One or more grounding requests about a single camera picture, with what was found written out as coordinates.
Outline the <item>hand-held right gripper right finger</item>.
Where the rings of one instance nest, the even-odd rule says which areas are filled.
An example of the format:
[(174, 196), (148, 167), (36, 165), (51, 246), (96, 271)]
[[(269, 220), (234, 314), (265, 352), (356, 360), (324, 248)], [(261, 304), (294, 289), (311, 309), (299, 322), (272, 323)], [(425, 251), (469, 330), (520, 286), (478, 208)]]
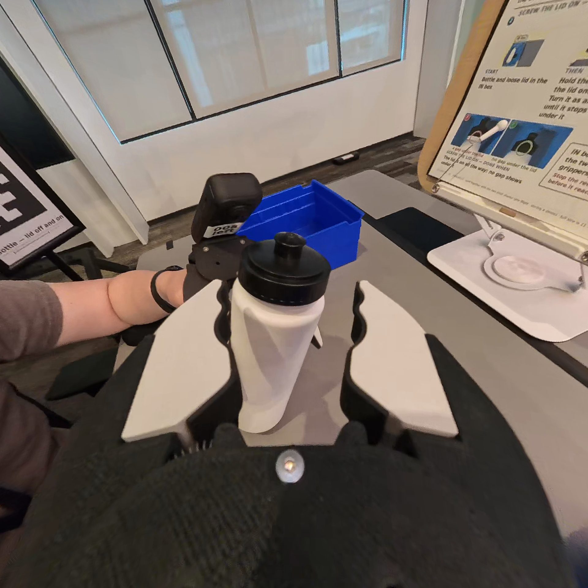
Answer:
[(342, 378), (341, 409), (367, 442), (407, 430), (453, 439), (459, 429), (426, 332), (401, 305), (362, 280), (353, 298), (352, 346)]

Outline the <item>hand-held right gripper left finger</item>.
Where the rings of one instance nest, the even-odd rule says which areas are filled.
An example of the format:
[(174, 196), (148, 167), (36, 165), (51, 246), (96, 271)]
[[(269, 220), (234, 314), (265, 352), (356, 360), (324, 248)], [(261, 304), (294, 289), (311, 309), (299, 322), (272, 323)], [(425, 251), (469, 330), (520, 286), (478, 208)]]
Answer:
[(220, 424), (236, 424), (242, 390), (229, 345), (227, 283), (214, 280), (155, 332), (122, 429), (124, 442), (172, 433), (210, 446)]

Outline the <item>white bottle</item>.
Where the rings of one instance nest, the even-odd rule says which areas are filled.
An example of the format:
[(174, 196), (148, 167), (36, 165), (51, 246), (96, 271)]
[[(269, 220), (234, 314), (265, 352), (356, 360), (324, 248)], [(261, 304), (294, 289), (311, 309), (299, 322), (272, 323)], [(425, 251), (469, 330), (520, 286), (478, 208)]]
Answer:
[(235, 280), (231, 349), (243, 395), (240, 430), (265, 433), (282, 419), (324, 307), (324, 297), (303, 306), (263, 302)]

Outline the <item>black bottle lid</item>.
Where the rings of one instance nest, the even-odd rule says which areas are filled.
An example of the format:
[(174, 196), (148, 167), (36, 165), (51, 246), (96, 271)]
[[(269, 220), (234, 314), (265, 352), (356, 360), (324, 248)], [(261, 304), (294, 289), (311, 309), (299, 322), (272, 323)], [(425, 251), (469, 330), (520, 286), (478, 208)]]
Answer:
[(328, 260), (306, 245), (304, 237), (279, 232), (243, 250), (238, 280), (262, 302), (304, 306), (324, 296), (331, 273)]

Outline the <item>blue plastic object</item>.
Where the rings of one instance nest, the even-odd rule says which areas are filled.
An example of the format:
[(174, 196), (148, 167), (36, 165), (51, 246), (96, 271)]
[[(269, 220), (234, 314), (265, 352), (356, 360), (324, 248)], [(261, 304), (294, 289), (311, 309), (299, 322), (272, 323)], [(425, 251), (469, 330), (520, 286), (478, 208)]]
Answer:
[(254, 241), (293, 232), (326, 258), (332, 269), (357, 259), (363, 211), (313, 180), (264, 197), (237, 235)]

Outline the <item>person's left hand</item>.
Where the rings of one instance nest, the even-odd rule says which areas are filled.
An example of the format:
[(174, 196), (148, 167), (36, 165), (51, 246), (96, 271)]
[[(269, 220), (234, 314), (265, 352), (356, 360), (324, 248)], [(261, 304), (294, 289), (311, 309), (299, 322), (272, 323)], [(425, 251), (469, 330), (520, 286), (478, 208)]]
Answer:
[(155, 280), (158, 296), (174, 309), (184, 303), (183, 286), (187, 277), (187, 269), (165, 270)]

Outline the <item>black wristband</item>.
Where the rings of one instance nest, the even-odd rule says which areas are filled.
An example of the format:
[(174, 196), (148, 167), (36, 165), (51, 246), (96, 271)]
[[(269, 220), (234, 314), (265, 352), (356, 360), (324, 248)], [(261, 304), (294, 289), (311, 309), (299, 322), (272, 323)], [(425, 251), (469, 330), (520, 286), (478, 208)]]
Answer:
[(169, 267), (166, 267), (166, 268), (164, 268), (164, 269), (161, 269), (161, 270), (159, 270), (158, 272), (156, 272), (156, 273), (153, 275), (153, 277), (151, 278), (151, 283), (150, 283), (150, 291), (151, 291), (151, 296), (152, 296), (152, 299), (153, 299), (153, 301), (154, 301), (154, 302), (157, 304), (157, 306), (158, 306), (158, 307), (159, 307), (159, 308), (160, 308), (160, 309), (161, 309), (161, 310), (162, 310), (164, 313), (166, 313), (166, 314), (173, 313), (173, 312), (174, 312), (176, 309), (174, 309), (173, 307), (171, 307), (170, 305), (168, 305), (168, 303), (166, 303), (164, 300), (162, 300), (162, 299), (161, 299), (161, 298), (158, 296), (158, 294), (157, 294), (157, 292), (156, 292), (156, 289), (155, 289), (155, 280), (156, 280), (156, 278), (158, 277), (158, 275), (159, 275), (161, 272), (163, 272), (163, 271), (165, 271), (165, 270), (169, 270), (169, 269), (171, 269), (171, 270), (182, 270), (182, 269), (184, 269), (184, 268), (181, 268), (180, 266), (174, 265), (174, 266), (169, 266)]

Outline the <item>black office chair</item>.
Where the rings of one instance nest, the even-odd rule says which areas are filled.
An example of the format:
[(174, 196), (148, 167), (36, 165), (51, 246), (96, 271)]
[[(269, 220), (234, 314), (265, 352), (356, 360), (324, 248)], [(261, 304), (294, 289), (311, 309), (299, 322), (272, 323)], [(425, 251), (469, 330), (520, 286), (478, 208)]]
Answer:
[(95, 397), (114, 372), (117, 348), (83, 357), (64, 366), (45, 395), (47, 401), (60, 401), (79, 394)]

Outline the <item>white framed window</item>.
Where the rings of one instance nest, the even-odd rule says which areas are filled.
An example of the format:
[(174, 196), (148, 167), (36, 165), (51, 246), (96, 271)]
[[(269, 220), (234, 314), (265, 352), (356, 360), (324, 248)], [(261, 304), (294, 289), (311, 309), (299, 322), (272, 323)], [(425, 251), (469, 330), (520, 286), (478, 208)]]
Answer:
[(33, 1), (127, 143), (405, 55), (408, 1)]

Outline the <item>black sign holder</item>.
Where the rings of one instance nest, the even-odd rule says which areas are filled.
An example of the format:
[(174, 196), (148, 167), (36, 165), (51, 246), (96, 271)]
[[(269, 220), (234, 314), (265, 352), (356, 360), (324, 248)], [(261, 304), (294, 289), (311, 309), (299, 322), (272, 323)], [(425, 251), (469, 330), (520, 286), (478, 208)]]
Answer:
[(26, 159), (1, 136), (1, 279), (28, 279), (59, 270), (83, 281), (72, 265), (81, 265), (87, 279), (101, 279), (101, 270), (119, 275), (129, 267), (98, 259), (87, 247), (67, 261), (56, 248), (85, 230)]

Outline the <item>instruction sheet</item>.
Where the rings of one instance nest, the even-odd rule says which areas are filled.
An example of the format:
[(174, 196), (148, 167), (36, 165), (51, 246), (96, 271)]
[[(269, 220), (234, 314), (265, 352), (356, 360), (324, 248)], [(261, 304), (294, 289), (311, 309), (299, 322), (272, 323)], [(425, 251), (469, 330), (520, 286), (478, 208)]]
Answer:
[(587, 238), (587, 1), (508, 1), (430, 175)]

